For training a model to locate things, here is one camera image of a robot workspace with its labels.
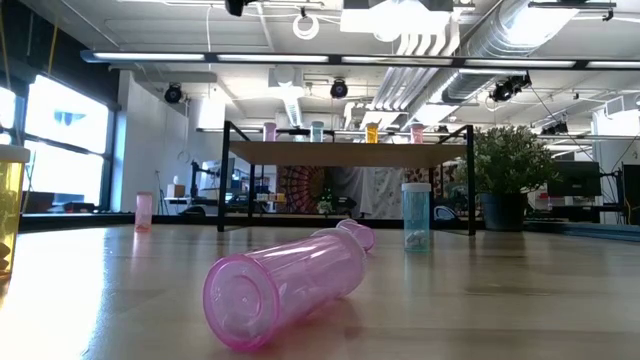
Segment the wooden shelf black metal legs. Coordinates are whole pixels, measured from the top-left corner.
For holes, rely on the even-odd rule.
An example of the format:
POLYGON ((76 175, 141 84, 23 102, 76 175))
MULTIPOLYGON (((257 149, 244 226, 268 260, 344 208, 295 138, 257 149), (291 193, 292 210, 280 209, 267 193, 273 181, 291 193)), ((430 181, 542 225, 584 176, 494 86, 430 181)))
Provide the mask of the wooden shelf black metal legs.
POLYGON ((307 215, 269 216, 253 215, 255 167, 320 166, 320 167, 403 167, 427 168, 465 155, 468 164, 474 164, 474 128, 466 126, 447 134, 435 144, 358 144, 336 142, 262 142, 252 141, 234 123, 226 121, 222 129, 222 169, 219 185, 217 229, 227 225, 260 227, 321 227, 334 224, 333 219, 307 215), (226 218, 224 202, 227 185, 229 155, 234 154, 250 165, 249 209, 244 219, 226 218))

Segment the patterned mandala tapestry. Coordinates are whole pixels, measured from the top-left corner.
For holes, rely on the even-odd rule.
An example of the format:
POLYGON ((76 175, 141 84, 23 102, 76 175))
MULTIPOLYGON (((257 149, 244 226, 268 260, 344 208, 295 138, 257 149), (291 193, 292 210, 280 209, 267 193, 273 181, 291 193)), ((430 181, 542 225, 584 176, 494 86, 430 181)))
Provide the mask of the patterned mandala tapestry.
POLYGON ((316 166, 278 166, 276 192, 285 202, 276 205, 278 213, 317 214, 324 190, 325 168, 316 166))

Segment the white hanging cloth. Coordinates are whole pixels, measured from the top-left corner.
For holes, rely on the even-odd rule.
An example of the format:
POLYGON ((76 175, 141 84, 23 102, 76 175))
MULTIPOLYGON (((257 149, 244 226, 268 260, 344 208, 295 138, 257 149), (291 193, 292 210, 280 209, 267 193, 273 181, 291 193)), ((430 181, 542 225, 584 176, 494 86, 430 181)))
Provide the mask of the white hanging cloth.
POLYGON ((392 167, 331 167, 334 193, 356 202, 352 218, 402 218, 404 169, 392 167))

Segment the green potted plant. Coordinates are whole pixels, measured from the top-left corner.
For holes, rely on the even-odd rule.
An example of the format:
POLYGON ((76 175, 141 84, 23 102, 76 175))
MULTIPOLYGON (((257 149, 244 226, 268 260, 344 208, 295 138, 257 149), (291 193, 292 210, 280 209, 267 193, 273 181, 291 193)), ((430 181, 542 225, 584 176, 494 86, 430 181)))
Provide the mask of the green potted plant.
POLYGON ((476 130, 473 153, 455 171, 459 182, 475 185, 467 197, 480 203, 485 228, 498 232, 521 232, 527 195, 557 176, 551 151, 525 126, 476 130))

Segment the black beam with light strips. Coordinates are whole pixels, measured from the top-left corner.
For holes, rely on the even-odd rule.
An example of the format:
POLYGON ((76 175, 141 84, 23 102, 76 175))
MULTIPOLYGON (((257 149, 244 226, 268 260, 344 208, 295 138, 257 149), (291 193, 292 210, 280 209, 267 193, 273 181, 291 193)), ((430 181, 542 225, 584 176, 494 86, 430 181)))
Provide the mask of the black beam with light strips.
POLYGON ((477 58, 294 53, 108 52, 83 50, 87 63, 287 64, 543 71, 640 71, 639 59, 477 58))

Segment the black computer monitor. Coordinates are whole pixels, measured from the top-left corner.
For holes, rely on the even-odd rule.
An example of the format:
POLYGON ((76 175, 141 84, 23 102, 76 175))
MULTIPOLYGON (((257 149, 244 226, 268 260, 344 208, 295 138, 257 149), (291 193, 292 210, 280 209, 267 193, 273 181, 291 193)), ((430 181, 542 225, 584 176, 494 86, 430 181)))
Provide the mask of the black computer monitor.
POLYGON ((556 176, 547 183, 548 195, 552 197, 602 195, 600 167, 597 162, 556 161, 556 176))
POLYGON ((623 192, 630 225, 640 226, 640 165, 623 165, 623 192))

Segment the large glass window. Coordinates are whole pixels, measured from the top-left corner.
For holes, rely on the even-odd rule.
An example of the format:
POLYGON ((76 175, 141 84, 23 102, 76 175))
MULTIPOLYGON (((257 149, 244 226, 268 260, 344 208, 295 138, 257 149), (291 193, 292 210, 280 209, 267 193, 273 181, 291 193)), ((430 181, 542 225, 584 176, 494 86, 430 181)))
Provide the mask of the large glass window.
POLYGON ((0 85, 0 144, 26 148, 26 210, 87 211, 103 204, 110 109, 46 76, 24 88, 0 85))

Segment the white ventilation duct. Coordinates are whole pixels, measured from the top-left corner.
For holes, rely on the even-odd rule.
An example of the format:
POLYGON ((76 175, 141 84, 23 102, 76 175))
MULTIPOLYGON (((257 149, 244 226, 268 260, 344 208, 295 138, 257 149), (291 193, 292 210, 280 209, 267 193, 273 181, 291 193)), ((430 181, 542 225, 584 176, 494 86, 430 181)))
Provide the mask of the white ventilation duct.
POLYGON ((294 128, 302 126, 299 99, 305 95, 302 70, 292 65, 276 65, 269 69, 268 94, 281 99, 289 123, 294 128))

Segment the silver round ceiling duct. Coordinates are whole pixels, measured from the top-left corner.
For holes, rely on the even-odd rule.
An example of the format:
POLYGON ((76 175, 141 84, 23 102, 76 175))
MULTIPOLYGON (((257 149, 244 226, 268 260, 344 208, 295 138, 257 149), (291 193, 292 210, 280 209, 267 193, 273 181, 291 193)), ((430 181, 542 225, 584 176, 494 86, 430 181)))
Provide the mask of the silver round ceiling duct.
MULTIPOLYGON (((463 57, 528 57, 555 37, 579 10, 575 8, 529 7, 531 1, 503 0, 499 7, 461 47, 463 57)), ((445 103, 461 103, 476 95, 496 75, 445 72, 442 90, 445 103)))

